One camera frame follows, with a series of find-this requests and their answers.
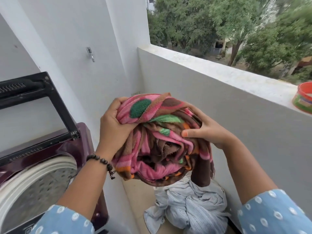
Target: hand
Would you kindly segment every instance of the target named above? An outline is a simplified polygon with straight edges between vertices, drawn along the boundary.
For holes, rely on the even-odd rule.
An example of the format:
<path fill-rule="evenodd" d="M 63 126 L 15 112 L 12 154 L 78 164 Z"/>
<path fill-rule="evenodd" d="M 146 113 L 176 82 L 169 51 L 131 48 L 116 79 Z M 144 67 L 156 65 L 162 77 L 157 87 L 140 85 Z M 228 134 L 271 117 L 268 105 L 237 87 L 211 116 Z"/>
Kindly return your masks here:
<path fill-rule="evenodd" d="M 117 119 L 117 109 L 126 101 L 127 97 L 115 98 L 101 117 L 99 145 L 96 155 L 111 161 L 115 153 L 123 146 L 130 132 L 137 126 L 136 123 L 121 125 Z"/>
<path fill-rule="evenodd" d="M 181 133 L 183 137 L 203 138 L 213 143 L 218 149 L 224 149 L 226 146 L 231 145 L 233 141 L 238 140 L 235 135 L 220 126 L 197 107 L 191 104 L 188 107 L 201 119 L 202 126 L 200 129 L 183 130 Z"/>

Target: left hand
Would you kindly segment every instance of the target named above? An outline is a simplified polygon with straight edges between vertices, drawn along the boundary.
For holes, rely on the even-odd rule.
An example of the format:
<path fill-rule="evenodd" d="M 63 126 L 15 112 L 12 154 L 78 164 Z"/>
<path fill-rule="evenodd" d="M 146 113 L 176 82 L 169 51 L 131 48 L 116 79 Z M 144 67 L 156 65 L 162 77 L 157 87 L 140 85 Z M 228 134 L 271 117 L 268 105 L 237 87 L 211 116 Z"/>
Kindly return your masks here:
<path fill-rule="evenodd" d="M 112 160 L 115 153 L 126 142 L 130 132 L 137 126 L 136 123 L 121 125 L 116 119 L 119 106 L 127 99 L 127 97 L 115 98 L 101 117 L 99 145 L 95 154 L 105 158 L 108 162 Z"/>

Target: floor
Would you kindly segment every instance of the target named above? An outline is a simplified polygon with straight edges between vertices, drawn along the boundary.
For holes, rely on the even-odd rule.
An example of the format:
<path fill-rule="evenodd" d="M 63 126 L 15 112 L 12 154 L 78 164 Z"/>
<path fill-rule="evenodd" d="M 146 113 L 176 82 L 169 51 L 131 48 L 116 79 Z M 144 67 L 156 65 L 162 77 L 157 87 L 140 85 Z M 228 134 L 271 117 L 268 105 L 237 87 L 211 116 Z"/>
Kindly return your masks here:
<path fill-rule="evenodd" d="M 148 231 L 144 218 L 143 212 L 149 207 L 154 205 L 155 195 L 153 187 L 145 184 L 140 180 L 129 180 L 123 181 L 124 188 L 126 190 L 132 211 L 135 216 L 135 220 L 138 224 L 139 230 L 141 234 L 150 234 Z M 176 228 L 169 221 L 166 221 L 157 234 L 182 234 L 183 230 Z M 235 234 L 235 232 L 229 227 L 226 234 Z"/>

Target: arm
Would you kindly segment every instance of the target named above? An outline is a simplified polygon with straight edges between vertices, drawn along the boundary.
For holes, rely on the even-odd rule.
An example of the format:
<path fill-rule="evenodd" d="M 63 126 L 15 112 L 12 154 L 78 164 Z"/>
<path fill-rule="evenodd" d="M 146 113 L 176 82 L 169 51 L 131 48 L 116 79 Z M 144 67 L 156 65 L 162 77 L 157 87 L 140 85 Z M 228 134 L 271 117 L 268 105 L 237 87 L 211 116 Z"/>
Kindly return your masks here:
<path fill-rule="evenodd" d="M 202 120 L 202 127 L 184 130 L 182 136 L 204 138 L 224 151 L 242 204 L 258 194 L 277 188 L 246 146 L 235 135 L 197 107 L 190 105 L 189 108 Z"/>
<path fill-rule="evenodd" d="M 126 97 L 116 98 L 101 118 L 100 139 L 95 154 L 108 162 L 112 160 L 136 126 L 136 124 L 121 125 L 116 119 L 117 109 L 126 99 Z M 57 205 L 67 207 L 90 220 L 102 192 L 106 174 L 105 165 L 90 159 Z"/>

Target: right hand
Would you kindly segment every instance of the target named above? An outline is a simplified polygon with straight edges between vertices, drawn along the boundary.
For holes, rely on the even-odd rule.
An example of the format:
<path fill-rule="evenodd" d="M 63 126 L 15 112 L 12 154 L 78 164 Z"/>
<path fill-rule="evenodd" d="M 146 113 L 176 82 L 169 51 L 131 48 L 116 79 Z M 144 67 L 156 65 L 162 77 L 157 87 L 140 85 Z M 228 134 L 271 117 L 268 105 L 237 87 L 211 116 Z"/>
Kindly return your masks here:
<path fill-rule="evenodd" d="M 218 149 L 224 149 L 230 146 L 233 141 L 238 140 L 235 135 L 220 126 L 197 107 L 191 104 L 188 107 L 201 119 L 202 126 L 200 129 L 183 130 L 181 133 L 183 137 L 203 138 L 213 143 Z"/>

